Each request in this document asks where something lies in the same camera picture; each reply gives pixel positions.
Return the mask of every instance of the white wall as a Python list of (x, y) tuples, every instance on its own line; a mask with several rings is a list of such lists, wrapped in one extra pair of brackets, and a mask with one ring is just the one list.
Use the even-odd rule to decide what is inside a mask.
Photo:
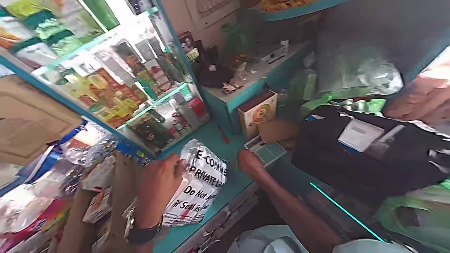
[(209, 27), (197, 31), (185, 0), (162, 0), (162, 3), (176, 32), (191, 32), (194, 40), (201, 40), (205, 48), (212, 45), (221, 48), (226, 38), (225, 33), (221, 31), (222, 24), (236, 22), (236, 12), (234, 12)]

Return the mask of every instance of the teal shelf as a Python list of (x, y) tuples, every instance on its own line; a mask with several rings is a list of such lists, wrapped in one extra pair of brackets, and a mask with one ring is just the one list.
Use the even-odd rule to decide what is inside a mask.
[(351, 0), (321, 0), (312, 4), (304, 5), (302, 7), (287, 9), (277, 12), (259, 12), (263, 15), (266, 21), (279, 21), (288, 18), (296, 18), (307, 15), (323, 9), (328, 9), (333, 6), (349, 2)]
[(133, 122), (134, 120), (136, 120), (137, 118), (141, 117), (144, 113), (150, 111), (152, 108), (154, 108), (155, 106), (161, 104), (162, 102), (164, 102), (166, 99), (170, 98), (171, 96), (173, 96), (175, 93), (177, 93), (178, 91), (180, 91), (181, 89), (183, 89), (184, 87), (186, 87), (188, 85), (187, 82), (184, 82), (183, 84), (181, 84), (180, 86), (178, 86), (175, 89), (172, 89), (168, 92), (166, 92), (165, 94), (162, 94), (161, 96), (158, 97), (158, 99), (156, 101), (153, 102), (152, 105), (150, 105), (149, 107), (145, 108), (142, 112), (136, 114), (136, 116), (134, 116), (133, 118), (131, 118), (130, 120), (128, 120), (127, 122), (125, 122), (125, 124), (119, 126), (117, 128), (117, 130), (120, 130), (124, 127), (126, 127), (128, 124), (130, 124), (131, 122)]

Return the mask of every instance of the transparent plastic bag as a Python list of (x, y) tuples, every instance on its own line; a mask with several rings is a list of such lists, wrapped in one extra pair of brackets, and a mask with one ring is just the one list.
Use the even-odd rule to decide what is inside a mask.
[(359, 96), (389, 95), (403, 87), (400, 72), (380, 48), (366, 41), (347, 41), (332, 32), (321, 33), (318, 40), (319, 93), (361, 87)]
[(181, 150), (187, 161), (183, 181), (166, 207), (162, 225), (183, 226), (200, 223), (226, 182), (226, 164), (198, 140), (189, 141)]

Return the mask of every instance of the green plastic bag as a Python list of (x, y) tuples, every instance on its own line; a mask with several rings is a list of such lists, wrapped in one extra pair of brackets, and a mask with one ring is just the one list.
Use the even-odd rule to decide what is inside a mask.
[(388, 230), (450, 253), (450, 180), (406, 196), (387, 198), (377, 219)]

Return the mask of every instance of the cardboard box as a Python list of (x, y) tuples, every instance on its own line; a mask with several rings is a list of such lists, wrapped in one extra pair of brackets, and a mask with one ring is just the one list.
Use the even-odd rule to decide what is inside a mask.
[(278, 94), (268, 90), (238, 107), (242, 132), (253, 138), (258, 135), (258, 124), (275, 119)]
[[(108, 232), (106, 241), (98, 249), (102, 252), (132, 252), (129, 244), (124, 238), (126, 219), (122, 217), (123, 212), (136, 196), (135, 179), (136, 173), (142, 166), (137, 164), (136, 160), (130, 159), (119, 151), (115, 151), (115, 177), (112, 187), (112, 206), (111, 206), (111, 228)], [(86, 177), (90, 170), (99, 162), (93, 164), (83, 177)], [(92, 245), (99, 239), (98, 230), (102, 228), (97, 224), (85, 223), (82, 221), (90, 201), (96, 195), (96, 192), (77, 188), (75, 198), (70, 210), (69, 219), (64, 228), (63, 237), (58, 246), (58, 253), (79, 253), (91, 252)]]

